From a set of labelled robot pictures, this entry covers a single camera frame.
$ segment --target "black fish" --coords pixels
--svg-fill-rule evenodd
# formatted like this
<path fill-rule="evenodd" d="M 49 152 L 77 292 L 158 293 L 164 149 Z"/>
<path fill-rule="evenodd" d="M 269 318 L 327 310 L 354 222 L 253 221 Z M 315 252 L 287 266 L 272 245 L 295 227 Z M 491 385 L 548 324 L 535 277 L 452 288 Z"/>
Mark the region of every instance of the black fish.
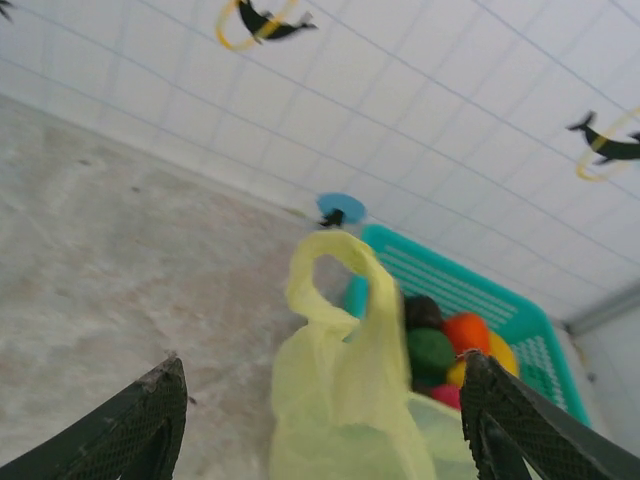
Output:
<path fill-rule="evenodd" d="M 602 155 L 602 158 L 593 162 L 594 165 L 604 165 L 606 163 L 613 162 L 614 160 L 629 161 L 640 159 L 640 132 L 635 132 L 629 135 L 635 140 L 634 143 L 617 142 L 607 138 L 599 148 L 593 149 L 595 142 L 598 142 L 599 144 L 599 142 L 602 141 L 598 141 L 600 134 L 596 133 L 590 126 L 595 118 L 595 112 L 589 112 L 582 122 L 567 127 L 567 130 L 571 130 L 572 132 L 577 130 L 584 132 L 584 138 L 587 141 L 587 144 L 594 152 Z"/>
<path fill-rule="evenodd" d="M 325 215 L 324 222 L 320 222 L 320 226 L 324 228 L 333 227 L 334 225 L 338 228 L 342 226 L 344 222 L 344 212 L 342 210 L 332 210 L 330 213 Z"/>
<path fill-rule="evenodd" d="M 13 22 L 13 20 L 11 20 L 11 16 L 7 13 L 7 8 L 15 7 L 11 4 L 11 2 L 8 2 L 7 0 L 0 0 L 0 15 L 2 15 L 10 22 Z"/>
<path fill-rule="evenodd" d="M 273 13 L 271 12 L 262 12 L 258 13 L 253 8 L 251 4 L 251 0 L 240 0 L 238 2 L 238 10 L 240 11 L 240 18 L 242 18 L 242 23 L 247 27 L 247 30 L 251 32 L 251 35 L 255 39 L 256 42 L 262 43 L 260 38 L 256 37 L 256 34 L 260 32 L 260 30 L 273 19 Z M 282 38 L 293 35 L 294 33 L 305 30 L 305 29 L 315 29 L 318 28 L 314 24 L 309 23 L 311 20 L 311 14 L 309 12 L 305 13 L 300 17 L 298 23 L 295 25 L 290 25 L 288 23 L 278 23 L 276 29 L 271 32 L 269 35 L 265 35 L 265 40 L 280 40 Z"/>

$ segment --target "yellow ring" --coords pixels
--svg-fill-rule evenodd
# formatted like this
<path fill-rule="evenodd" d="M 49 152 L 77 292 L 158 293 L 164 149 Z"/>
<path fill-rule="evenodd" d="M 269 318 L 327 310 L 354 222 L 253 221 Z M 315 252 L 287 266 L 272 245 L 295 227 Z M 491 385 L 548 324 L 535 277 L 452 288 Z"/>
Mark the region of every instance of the yellow ring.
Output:
<path fill-rule="evenodd" d="M 223 47 L 231 50 L 232 52 L 240 52 L 242 50 L 247 50 L 253 47 L 256 44 L 255 38 L 265 38 L 271 35 L 275 30 L 280 26 L 279 24 L 285 19 L 287 15 L 291 12 L 293 7 L 296 6 L 298 0 L 288 0 L 286 5 L 278 12 L 273 19 L 264 24 L 264 26 L 256 32 L 253 37 L 248 38 L 244 42 L 233 45 L 230 43 L 224 36 L 224 27 L 229 19 L 229 16 L 235 9 L 238 8 L 240 4 L 240 0 L 231 0 L 227 3 L 220 15 L 218 16 L 218 21 L 216 22 L 216 36 L 218 40 L 222 44 Z"/>
<path fill-rule="evenodd" d="M 610 179 L 612 176 L 620 173 L 622 170 L 629 166 L 629 162 L 618 162 L 617 165 L 614 165 L 607 172 L 597 175 L 591 175 L 587 172 L 587 167 L 589 166 L 589 161 L 593 157 L 593 155 L 607 142 L 608 137 L 614 135 L 619 129 L 624 127 L 629 120 L 631 120 L 634 116 L 640 114 L 640 107 L 635 110 L 631 110 L 627 112 L 625 115 L 622 115 L 618 120 L 616 120 L 613 125 L 611 125 L 606 132 L 602 135 L 598 135 L 593 143 L 589 146 L 589 148 L 582 154 L 580 160 L 578 161 L 578 166 L 576 167 L 576 174 L 582 178 L 583 180 L 587 180 L 589 182 L 604 182 Z"/>

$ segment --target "teal plastic basket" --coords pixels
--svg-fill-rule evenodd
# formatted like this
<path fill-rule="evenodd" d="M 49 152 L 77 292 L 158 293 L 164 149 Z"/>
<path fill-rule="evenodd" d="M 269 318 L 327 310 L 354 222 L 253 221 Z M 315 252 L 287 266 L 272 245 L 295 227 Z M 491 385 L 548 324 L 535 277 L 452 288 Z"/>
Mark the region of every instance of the teal plastic basket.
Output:
<path fill-rule="evenodd" d="M 590 425 L 551 322 L 537 305 L 383 226 L 365 227 L 362 240 L 405 294 L 429 295 L 445 318 L 464 311 L 481 315 L 513 349 L 520 379 Z M 354 276 L 345 309 L 363 318 L 366 304 L 367 281 Z"/>

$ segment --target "yellow fruit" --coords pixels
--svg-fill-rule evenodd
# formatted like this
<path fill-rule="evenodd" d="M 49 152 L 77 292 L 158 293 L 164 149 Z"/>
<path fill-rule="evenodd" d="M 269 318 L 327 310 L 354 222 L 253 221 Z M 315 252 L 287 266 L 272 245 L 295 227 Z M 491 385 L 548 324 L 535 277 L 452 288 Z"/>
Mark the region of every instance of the yellow fruit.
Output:
<path fill-rule="evenodd" d="M 502 368 L 517 377 L 519 373 L 518 362 L 507 342 L 498 334 L 489 332 L 489 343 L 491 345 L 491 356 L 498 360 Z M 466 368 L 467 363 L 464 360 L 458 360 L 453 367 L 447 370 L 447 383 L 462 388 Z"/>

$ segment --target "blue object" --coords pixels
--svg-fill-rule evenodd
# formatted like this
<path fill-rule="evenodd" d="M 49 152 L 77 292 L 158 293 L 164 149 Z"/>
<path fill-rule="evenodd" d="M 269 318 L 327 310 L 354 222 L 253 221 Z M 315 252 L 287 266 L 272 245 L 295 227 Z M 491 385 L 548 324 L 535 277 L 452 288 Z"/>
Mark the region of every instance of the blue object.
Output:
<path fill-rule="evenodd" d="M 330 215 L 335 210 L 344 213 L 344 223 L 359 223 L 367 216 L 367 209 L 359 200 L 345 193 L 323 193 L 316 201 L 322 215 Z"/>
<path fill-rule="evenodd" d="M 381 225 L 362 232 L 380 263 L 408 295 L 429 295 L 444 317 L 475 312 L 512 348 L 520 379 L 589 426 L 564 352 L 546 314 L 534 303 Z M 363 318 L 367 281 L 354 276 L 345 309 Z"/>

